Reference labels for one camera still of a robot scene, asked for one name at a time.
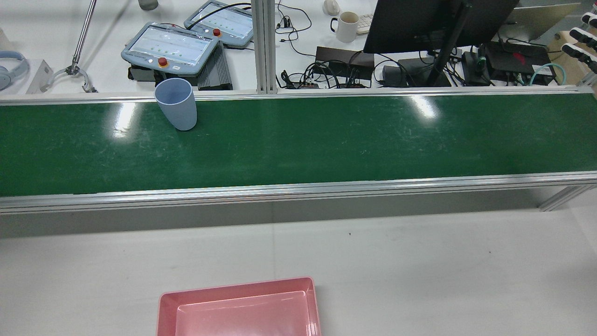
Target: white mug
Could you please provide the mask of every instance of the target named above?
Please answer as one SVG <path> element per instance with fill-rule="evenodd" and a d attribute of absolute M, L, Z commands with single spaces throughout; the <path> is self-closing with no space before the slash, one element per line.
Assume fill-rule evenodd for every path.
<path fill-rule="evenodd" d="M 332 23 L 338 21 L 338 28 L 334 30 Z M 356 27 L 359 23 L 359 16 L 353 12 L 343 12 L 340 18 L 332 18 L 330 21 L 330 29 L 336 33 L 336 38 L 340 42 L 350 43 L 356 38 Z"/>

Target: teal cable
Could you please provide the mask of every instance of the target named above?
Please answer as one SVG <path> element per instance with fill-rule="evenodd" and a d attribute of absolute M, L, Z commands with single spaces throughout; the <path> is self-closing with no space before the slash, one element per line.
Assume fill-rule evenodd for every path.
<path fill-rule="evenodd" d="M 539 68 L 538 68 L 538 69 L 535 71 L 535 73 L 534 73 L 534 74 L 533 74 L 533 76 L 531 77 L 531 81 L 530 81 L 530 82 L 528 82 L 528 85 L 529 85 L 529 86 L 531 86 L 531 85 L 533 84 L 533 81 L 535 81 L 535 77 L 537 76 L 537 74 L 539 73 L 539 71 L 543 70 L 543 68 L 545 68 L 545 67 L 548 67 L 548 66 L 555 66 L 555 67 L 559 68 L 559 69 L 562 71 L 562 74 L 563 74 L 563 76 L 564 76 L 564 79 L 562 80 L 562 84 L 560 84 L 560 85 L 564 85 L 564 84 L 566 84 L 566 70 L 564 70 L 564 68 L 562 68 L 562 66 L 561 66 L 561 65 L 559 65 L 559 64 L 556 64 L 556 63 L 548 63 L 548 64 L 541 65 L 541 66 L 540 66 L 540 67 L 539 67 Z"/>

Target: pink tray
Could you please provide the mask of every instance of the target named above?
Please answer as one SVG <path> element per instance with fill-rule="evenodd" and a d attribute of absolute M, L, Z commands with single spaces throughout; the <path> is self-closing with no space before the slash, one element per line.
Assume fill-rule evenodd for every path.
<path fill-rule="evenodd" d="M 320 336 L 313 279 L 162 294 L 158 336 Z"/>

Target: blue headphones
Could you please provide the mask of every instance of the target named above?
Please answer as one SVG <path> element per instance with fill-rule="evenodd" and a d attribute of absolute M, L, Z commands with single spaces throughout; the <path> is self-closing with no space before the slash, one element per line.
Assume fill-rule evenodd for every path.
<path fill-rule="evenodd" d="M 24 74 L 29 70 L 29 65 L 25 60 L 25 57 L 16 51 L 0 51 L 0 59 L 17 59 L 19 65 L 12 70 L 8 70 L 3 66 L 0 66 L 0 90 L 7 88 L 15 77 Z"/>

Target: blue plastic cup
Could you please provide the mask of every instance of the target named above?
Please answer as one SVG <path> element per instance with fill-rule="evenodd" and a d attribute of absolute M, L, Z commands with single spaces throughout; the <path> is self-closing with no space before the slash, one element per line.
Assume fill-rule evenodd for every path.
<path fill-rule="evenodd" d="M 188 131 L 197 123 L 197 105 L 193 87 L 182 78 L 170 78 L 158 84 L 154 92 L 159 108 L 177 130 Z"/>

